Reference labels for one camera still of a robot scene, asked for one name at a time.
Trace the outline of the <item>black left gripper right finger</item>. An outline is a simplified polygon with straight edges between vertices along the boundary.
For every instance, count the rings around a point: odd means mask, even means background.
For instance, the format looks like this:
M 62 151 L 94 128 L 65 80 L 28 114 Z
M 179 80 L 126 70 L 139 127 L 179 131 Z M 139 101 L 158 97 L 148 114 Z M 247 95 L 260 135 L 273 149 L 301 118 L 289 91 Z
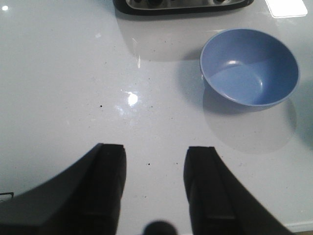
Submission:
M 292 234 L 232 174 L 214 147 L 188 148 L 183 179 L 193 234 Z

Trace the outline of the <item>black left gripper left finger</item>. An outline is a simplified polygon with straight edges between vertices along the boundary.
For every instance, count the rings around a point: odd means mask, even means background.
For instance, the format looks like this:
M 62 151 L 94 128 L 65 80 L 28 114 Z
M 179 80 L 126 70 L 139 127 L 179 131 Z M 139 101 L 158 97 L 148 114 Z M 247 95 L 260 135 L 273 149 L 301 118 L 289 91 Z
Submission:
M 3 235 L 114 235 L 126 179 L 122 145 L 99 143 L 69 168 L 0 205 Z

